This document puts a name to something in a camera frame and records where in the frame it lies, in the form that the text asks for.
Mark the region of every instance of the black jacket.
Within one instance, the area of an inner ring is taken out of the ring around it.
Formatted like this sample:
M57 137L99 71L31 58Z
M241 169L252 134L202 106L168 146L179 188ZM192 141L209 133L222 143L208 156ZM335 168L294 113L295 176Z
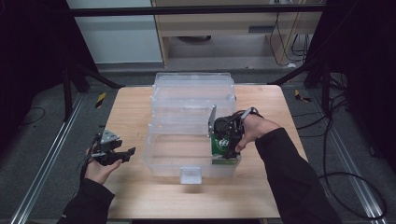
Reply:
M329 204L312 167L297 152L285 129L256 140L256 148L285 224L341 223ZM66 206L58 224L106 224L114 198L108 189L84 179L77 196Z

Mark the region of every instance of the wooden tabletop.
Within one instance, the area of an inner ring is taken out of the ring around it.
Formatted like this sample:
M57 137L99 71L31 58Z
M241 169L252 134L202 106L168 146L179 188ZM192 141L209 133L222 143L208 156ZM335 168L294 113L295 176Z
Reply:
M148 136L151 87L119 90L106 128L123 141L118 151L136 147L129 162L113 172L106 187L116 194L109 218L261 218L279 217L265 168L254 143L241 153L234 177L203 178L181 185L179 177L153 176L143 163ZM283 126L306 159L282 90L278 86L236 85L236 109L256 107Z

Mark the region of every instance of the transparent plastic box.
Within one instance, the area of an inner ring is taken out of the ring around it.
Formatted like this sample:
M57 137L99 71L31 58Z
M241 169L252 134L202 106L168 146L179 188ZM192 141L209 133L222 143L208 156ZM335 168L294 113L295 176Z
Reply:
M232 176L237 164L212 164L208 120L235 111L228 73L159 73L151 95L152 121L143 159L156 176L180 176L182 184L202 177Z

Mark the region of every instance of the hand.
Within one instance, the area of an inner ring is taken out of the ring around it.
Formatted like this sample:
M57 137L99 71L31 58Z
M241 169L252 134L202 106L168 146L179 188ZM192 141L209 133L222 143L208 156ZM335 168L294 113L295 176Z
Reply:
M103 166L98 161L92 159L92 161L88 164L87 171L85 172L85 178L103 185L110 176L111 172L119 168L121 164L122 160L117 160L111 165Z
M280 128L280 126L269 119L263 119L256 115L247 115L244 119L245 133L241 141L236 145L236 152L242 151L249 142L256 141L263 135Z

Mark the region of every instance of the gray floor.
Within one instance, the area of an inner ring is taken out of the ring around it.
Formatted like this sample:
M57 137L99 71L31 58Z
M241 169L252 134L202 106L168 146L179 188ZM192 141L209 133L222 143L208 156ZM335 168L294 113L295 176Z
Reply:
M235 83L267 83L283 77L292 69L276 64L263 35L212 36L211 40L204 42L188 38L174 38L169 55L169 64L165 68L139 67L128 72L107 70L103 71L103 75L124 85L151 85L157 72L222 71L230 72ZM320 110L315 103L304 102L294 97L294 90L299 90L303 97L312 99L315 99L318 94L319 89L305 90L302 85L303 80L304 75L300 75L282 87L292 115L317 113L294 117L296 127L302 127L320 117L318 114ZM106 124L117 90L111 90L94 79L89 79L89 81L92 85L90 92L84 94L80 112L35 201L30 219L59 217L64 206L78 188L78 166L84 149ZM103 91L106 92L106 99L102 107L94 108L98 95ZM339 93L340 91L332 91L332 96ZM41 118L42 109L32 109L26 116L25 122L38 120L21 126L9 146L10 153L0 160L0 220L10 219L21 204L63 124L62 86L56 86L38 94L32 106L43 108L44 116ZM389 213L386 221L396 223L394 194L396 175L383 159L370 156L369 145L352 114L347 111L347 107L342 107L335 112L333 121L333 129L341 136L347 152L361 174L372 181L387 200ZM300 136L305 136L301 138L304 150L318 175L323 173L323 137L307 136L323 133L324 130L325 123L319 122L317 125L299 131ZM327 148L328 172L344 171L342 156L331 137L329 137ZM365 214L361 200L348 177L331 177L331 183L332 188L343 201ZM343 222L372 223L351 215L333 197L330 196L329 200ZM272 219L270 222L281 223L278 219Z

